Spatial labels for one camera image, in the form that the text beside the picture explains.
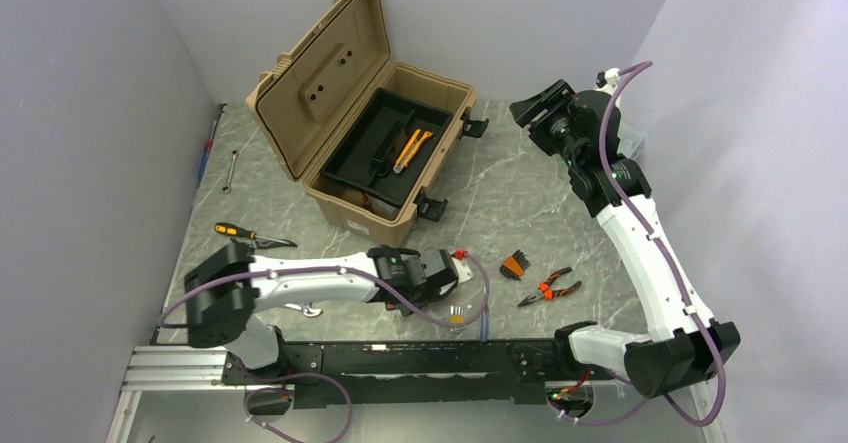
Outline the tan plastic toolbox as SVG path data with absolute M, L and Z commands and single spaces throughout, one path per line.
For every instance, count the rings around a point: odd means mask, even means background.
M 378 89 L 454 114 L 400 208 L 321 175 L 321 169 Z M 381 0 L 334 0 L 331 8 L 273 69 L 246 103 L 287 177 L 300 183 L 325 219 L 370 240 L 398 246 L 418 219 L 438 221 L 447 203 L 433 195 L 455 144 L 479 138 L 487 122 L 471 116 L 473 86 L 392 58 Z

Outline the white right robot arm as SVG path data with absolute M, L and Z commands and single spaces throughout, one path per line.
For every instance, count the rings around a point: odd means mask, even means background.
M 646 176 L 618 151 L 621 112 L 611 93 L 576 92 L 558 80 L 509 110 L 541 151 L 566 163 L 572 192 L 613 243 L 647 323 L 644 334 L 594 321 L 558 329 L 550 354 L 555 372 L 574 378 L 602 367 L 649 399 L 718 377 L 740 334 L 733 322 L 715 319 L 664 241 Z

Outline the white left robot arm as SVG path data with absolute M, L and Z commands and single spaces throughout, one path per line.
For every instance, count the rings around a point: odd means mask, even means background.
M 440 249 L 373 247 L 328 259 L 285 260 L 230 242 L 184 279 L 186 328 L 193 348 L 223 347 L 264 383 L 279 380 L 289 358 L 282 331 L 258 315 L 325 301 L 382 303 L 411 314 L 471 280 L 470 266 Z

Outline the black tool tray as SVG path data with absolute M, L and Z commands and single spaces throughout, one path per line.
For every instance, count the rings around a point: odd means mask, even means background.
M 400 208 L 416 184 L 454 114 L 378 89 L 321 169 L 321 175 Z M 409 166 L 393 171 L 417 131 L 430 131 Z

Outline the orange black utility knife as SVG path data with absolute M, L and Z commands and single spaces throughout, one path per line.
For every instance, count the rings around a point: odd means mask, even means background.
M 432 136 L 432 131 L 416 129 L 396 158 L 395 164 L 392 167 L 393 172 L 395 174 L 402 173 L 417 155 L 423 144 Z

